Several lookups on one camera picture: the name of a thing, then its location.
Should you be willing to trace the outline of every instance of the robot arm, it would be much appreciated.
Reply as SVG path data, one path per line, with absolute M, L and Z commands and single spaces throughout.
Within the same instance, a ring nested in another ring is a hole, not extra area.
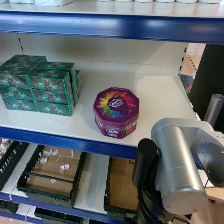
M 207 195 L 198 168 L 214 186 L 224 187 L 224 135 L 210 124 L 165 118 L 154 125 L 151 136 L 153 141 L 140 141 L 133 172 L 139 193 L 137 223 L 153 218 L 165 223 L 171 214 L 201 209 Z

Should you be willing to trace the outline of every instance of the purple tin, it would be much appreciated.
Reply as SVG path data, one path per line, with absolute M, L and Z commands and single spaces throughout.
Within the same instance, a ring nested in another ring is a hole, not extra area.
M 124 138 L 136 129 L 139 99 L 128 89 L 111 87 L 97 95 L 93 111 L 103 135 Z

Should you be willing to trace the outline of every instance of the tin lid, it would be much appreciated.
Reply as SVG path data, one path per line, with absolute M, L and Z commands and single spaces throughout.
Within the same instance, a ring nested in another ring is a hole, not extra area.
M 139 99 L 128 89 L 111 87 L 97 95 L 93 109 L 106 122 L 127 123 L 138 117 Z

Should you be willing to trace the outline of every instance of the stack of green boxes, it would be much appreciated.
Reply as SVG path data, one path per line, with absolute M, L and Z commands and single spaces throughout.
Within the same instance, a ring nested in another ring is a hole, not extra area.
M 0 94 L 6 108 L 71 116 L 80 96 L 80 71 L 73 63 L 37 58 L 15 55 L 0 67 Z
M 0 66 L 0 94 L 7 109 L 37 111 L 26 77 L 41 61 L 46 57 L 15 55 Z
M 73 63 L 41 62 L 28 74 L 38 111 L 71 116 L 80 95 L 80 71 Z

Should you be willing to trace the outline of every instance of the shelf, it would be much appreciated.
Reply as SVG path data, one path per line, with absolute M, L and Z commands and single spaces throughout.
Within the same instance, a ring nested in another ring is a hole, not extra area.
M 79 183 L 78 196 L 75 201 L 73 209 L 65 208 L 62 206 L 51 205 L 38 201 L 28 199 L 28 197 L 22 191 L 18 191 L 16 186 L 19 177 L 26 164 L 30 160 L 34 150 L 35 144 L 30 144 L 17 164 L 14 172 L 7 181 L 5 187 L 2 189 L 0 199 L 2 195 L 7 197 L 8 201 L 12 201 L 19 204 L 27 204 L 44 208 L 52 211 L 58 211 L 70 215 L 84 217 L 88 219 L 98 220 L 107 223 L 123 224 L 118 220 L 109 219 L 104 211 L 104 193 L 106 189 L 106 178 L 109 164 L 109 156 L 88 154 L 83 168 L 82 177 Z
M 7 217 L 10 219 L 17 219 L 20 221 L 26 221 L 26 215 L 27 215 L 29 208 L 30 208 L 30 205 L 20 204 L 18 207 L 18 210 L 16 211 L 15 214 L 10 214 L 10 213 L 0 211 L 0 216 Z
M 196 119 L 179 77 L 106 71 L 82 72 L 82 93 L 72 117 L 7 110 L 0 99 L 0 137 L 134 159 L 142 138 L 165 117 Z M 109 87 L 130 89 L 140 99 L 137 129 L 124 139 L 106 137 L 95 124 L 93 103 Z
M 78 0 L 61 7 L 4 3 L 0 11 L 1 32 L 224 43 L 223 3 Z

